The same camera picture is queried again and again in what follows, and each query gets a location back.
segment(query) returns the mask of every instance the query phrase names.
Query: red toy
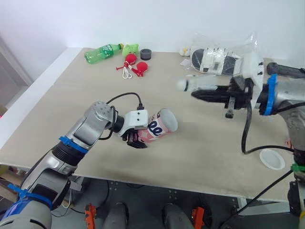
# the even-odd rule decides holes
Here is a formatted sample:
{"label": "red toy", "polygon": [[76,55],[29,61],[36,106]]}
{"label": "red toy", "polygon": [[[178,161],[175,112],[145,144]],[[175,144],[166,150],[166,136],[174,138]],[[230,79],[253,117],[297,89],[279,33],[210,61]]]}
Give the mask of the red toy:
{"label": "red toy", "polygon": [[139,77],[143,77],[143,73],[148,69],[148,65],[145,62],[137,63],[137,69],[132,68],[132,71]]}
{"label": "red toy", "polygon": [[124,66],[123,67],[128,68],[128,65],[134,65],[136,60],[137,60],[137,56],[136,55],[134,55],[132,53],[128,54],[125,57],[125,62],[124,62]]}
{"label": "red toy", "polygon": [[137,56],[130,53],[125,57],[125,62],[124,66],[120,68],[116,68],[116,70],[122,69],[123,68],[123,79],[131,79],[132,75],[128,72],[128,68],[132,68],[131,65],[134,65],[137,60]]}

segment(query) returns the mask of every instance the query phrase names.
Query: green zip tie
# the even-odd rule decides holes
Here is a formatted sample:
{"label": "green zip tie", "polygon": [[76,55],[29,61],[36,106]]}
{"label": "green zip tie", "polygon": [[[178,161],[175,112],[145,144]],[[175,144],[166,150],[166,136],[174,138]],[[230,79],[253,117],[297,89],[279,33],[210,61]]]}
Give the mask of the green zip tie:
{"label": "green zip tie", "polygon": [[291,170],[294,172],[302,171],[305,172],[305,166],[299,166],[297,163],[291,165]]}

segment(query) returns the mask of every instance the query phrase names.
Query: paper cup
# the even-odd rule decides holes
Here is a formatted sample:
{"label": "paper cup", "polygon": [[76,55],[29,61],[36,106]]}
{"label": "paper cup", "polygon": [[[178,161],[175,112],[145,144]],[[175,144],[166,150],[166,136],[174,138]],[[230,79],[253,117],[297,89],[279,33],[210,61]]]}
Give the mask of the paper cup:
{"label": "paper cup", "polygon": [[177,128],[178,123],[173,112],[167,108],[163,108],[149,118],[147,129],[139,130],[138,135],[142,142],[152,142],[176,131]]}

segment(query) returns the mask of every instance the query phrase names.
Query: green plastic bottle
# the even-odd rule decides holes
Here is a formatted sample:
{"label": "green plastic bottle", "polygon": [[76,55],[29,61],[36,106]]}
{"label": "green plastic bottle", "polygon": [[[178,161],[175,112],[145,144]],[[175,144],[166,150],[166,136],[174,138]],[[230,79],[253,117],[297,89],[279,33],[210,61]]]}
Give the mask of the green plastic bottle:
{"label": "green plastic bottle", "polygon": [[107,44],[98,49],[94,49],[85,53],[85,59],[88,63],[97,63],[98,61],[107,59],[123,49],[123,44]]}

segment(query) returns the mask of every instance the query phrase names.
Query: white wall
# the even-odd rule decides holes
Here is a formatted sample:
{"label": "white wall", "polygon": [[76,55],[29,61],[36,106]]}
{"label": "white wall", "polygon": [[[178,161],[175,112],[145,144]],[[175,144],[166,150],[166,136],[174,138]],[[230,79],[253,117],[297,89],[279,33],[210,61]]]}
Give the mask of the white wall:
{"label": "white wall", "polygon": [[67,46],[177,51],[196,31],[230,41],[255,31],[264,57],[305,65],[304,0],[0,1],[0,37],[33,79]]}

